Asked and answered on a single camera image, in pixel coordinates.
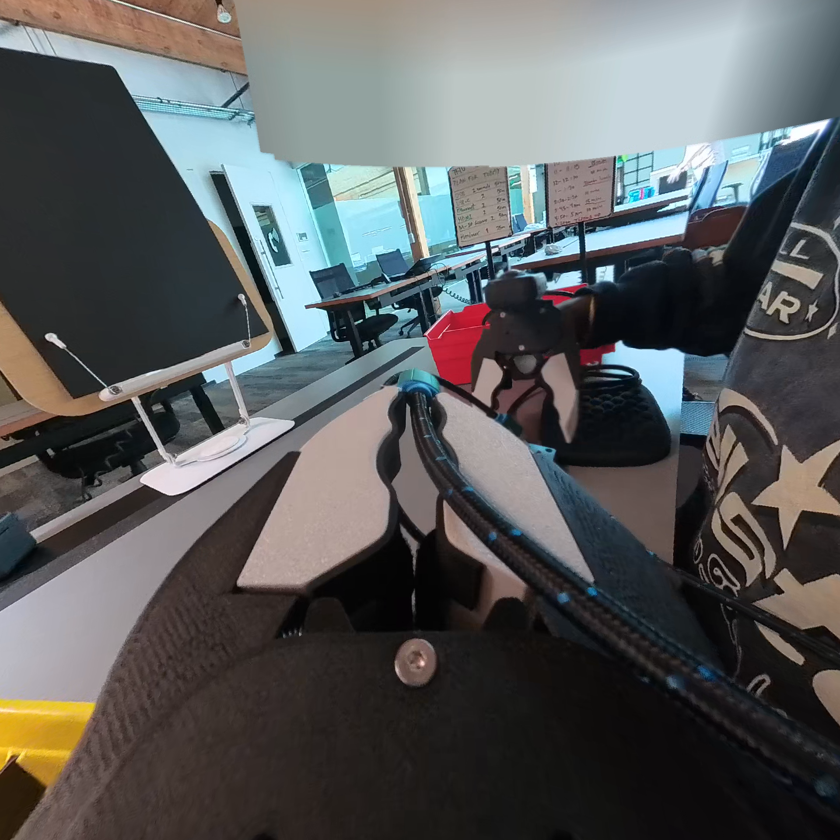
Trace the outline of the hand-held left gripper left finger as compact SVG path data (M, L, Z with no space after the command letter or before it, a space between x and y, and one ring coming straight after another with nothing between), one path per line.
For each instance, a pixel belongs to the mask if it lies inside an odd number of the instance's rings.
M304 444L237 579L242 592L313 595L373 561L371 587L409 596L413 565L399 546L404 394L386 385Z

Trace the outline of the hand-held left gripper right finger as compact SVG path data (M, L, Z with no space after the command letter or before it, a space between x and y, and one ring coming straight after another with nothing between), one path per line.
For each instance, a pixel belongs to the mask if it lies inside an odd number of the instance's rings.
M421 614L585 614L596 579L532 449L473 406L420 394L420 459L437 491L420 550Z

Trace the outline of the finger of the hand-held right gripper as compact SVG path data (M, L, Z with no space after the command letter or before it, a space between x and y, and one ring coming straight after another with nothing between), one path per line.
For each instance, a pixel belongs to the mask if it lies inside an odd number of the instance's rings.
M511 358L484 358L480 362L472 396L487 406L494 419L504 427L513 427L513 417L500 409L500 394L512 387Z
M556 448L573 443L581 414L581 357L553 354L539 369L544 392L540 419L540 444Z

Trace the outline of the person's right forearm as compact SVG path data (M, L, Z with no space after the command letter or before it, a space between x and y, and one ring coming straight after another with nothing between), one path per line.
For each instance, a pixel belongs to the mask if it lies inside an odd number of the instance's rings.
M729 355L746 324L761 278L724 249L670 250L585 294L579 341L593 349Z

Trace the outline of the person's right hand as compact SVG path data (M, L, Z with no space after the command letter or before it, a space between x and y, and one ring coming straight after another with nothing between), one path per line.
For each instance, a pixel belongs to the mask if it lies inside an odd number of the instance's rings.
M557 309L574 333L574 338L582 349L592 347L592 335L595 327L597 297L586 292L562 297Z

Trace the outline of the red plastic bin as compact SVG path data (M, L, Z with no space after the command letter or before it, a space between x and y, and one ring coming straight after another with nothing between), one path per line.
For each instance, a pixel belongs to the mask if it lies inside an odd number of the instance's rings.
M548 290L543 296L546 301L558 305L562 300L572 298L582 285L558 290ZM470 385L471 363L479 338L486 329L485 321L490 308L485 302L465 306L459 311L447 311L425 332L428 347L443 378L456 385ZM581 350L582 364L601 363L607 354L616 350L614 343L595 349Z

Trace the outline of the black mesh cushion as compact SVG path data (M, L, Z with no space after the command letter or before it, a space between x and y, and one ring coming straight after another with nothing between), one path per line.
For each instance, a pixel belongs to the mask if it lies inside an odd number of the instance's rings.
M623 364L586 365L580 396L574 441L554 448L559 466L626 468L652 465L669 456L669 425L635 369Z

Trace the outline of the handwritten whiteboard on stand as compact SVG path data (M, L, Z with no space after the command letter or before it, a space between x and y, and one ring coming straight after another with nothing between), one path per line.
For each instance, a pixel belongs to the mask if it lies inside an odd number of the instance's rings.
M512 235L508 168L451 166L447 174L456 244L460 249L479 246L487 278L492 280L496 275L492 243Z
M616 157L547 163L543 169L547 228L574 227L581 280L589 284L585 225L613 214Z

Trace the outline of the wooden edge office desk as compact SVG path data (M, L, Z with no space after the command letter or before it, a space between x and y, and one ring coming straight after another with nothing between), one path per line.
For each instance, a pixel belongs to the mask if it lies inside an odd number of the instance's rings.
M345 308L351 303L364 301L367 312L372 314L375 302L382 309L383 307L390 307L392 302L419 295L422 300L417 307L419 310L417 314L421 319L420 324L423 330L428 330L435 318L430 302L431 296L429 295L431 286L443 286L447 275L454 275L459 271L463 275L478 275L481 268L487 265L486 258L477 252L435 260L432 269L419 276L391 281L379 280L374 284L367 283L364 285L357 282L355 274L350 272L347 267L351 278L359 287L362 287L362 293L357 297L344 296L339 300L327 302L321 301L318 294L318 299L306 304L305 309L326 314L324 310L327 308Z
M570 230L573 236L560 242L546 244L532 255L511 262L510 270L532 274L542 273L547 279L562 274L574 274L589 281L597 268L622 266L628 259L652 249L679 245L686 233L689 212L672 213L663 217L635 222L619 227L586 231L581 245L578 225Z

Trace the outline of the black office chair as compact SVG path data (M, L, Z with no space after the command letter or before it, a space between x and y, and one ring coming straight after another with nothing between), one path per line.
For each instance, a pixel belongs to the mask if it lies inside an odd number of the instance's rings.
M363 291L351 278L344 263L312 270L310 277L324 302L336 301L344 296L357 297ZM381 313L380 309L381 306L375 302L370 314L364 301L351 303L345 308L325 309L332 340L348 343L355 359L381 347L381 336L398 323L398 317L391 312Z
M181 427L169 402L156 410L147 396L141 405L153 432L132 405L115 406L43 424L33 438L36 455L51 473L78 480L84 490L99 486L102 476L116 469L127 467L137 476L145 471L145 456L171 442Z
M436 261L435 257L429 256L420 258L409 266L402 251L399 249L376 255L375 258L381 270L381 278L388 281L417 277L428 270L431 270L433 263ZM442 292L442 286L431 286L429 295L433 313L439 314L441 312L438 299ZM421 296L415 295L397 302L392 302L390 305L393 309L414 309L419 312L417 307L419 306L421 300ZM419 314L417 314L414 319L407 322L407 325L404 324L399 329L398 335L400 337L404 336L410 338L415 327L421 325L420 320Z

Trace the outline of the person's printed dark shirt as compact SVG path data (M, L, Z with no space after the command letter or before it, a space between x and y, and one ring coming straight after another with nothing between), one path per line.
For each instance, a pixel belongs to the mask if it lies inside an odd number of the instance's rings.
M693 595L728 675L838 748L838 119L784 193L703 455Z

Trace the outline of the white door with dark window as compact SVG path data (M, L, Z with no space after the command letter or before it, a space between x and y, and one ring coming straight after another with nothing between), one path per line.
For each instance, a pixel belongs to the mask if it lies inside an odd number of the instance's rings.
M223 164L211 180L268 310L279 355L302 348L302 307L295 281L298 257L287 242L286 220L268 171Z

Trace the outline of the dark teal box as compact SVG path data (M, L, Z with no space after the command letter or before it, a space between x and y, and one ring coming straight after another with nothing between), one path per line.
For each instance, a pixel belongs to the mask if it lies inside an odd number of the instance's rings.
M37 541L18 516L10 511L1 514L1 580L12 575L35 551Z

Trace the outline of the black sheet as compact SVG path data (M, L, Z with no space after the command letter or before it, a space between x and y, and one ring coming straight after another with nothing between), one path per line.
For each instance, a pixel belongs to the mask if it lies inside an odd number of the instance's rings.
M270 318L110 66L2 49L2 307L56 397L187 375Z

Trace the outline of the yellow plastic bin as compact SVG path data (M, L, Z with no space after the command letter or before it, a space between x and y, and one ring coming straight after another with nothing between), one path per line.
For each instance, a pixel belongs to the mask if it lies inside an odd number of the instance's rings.
M56 781L95 705L1 701L1 838L11 839Z

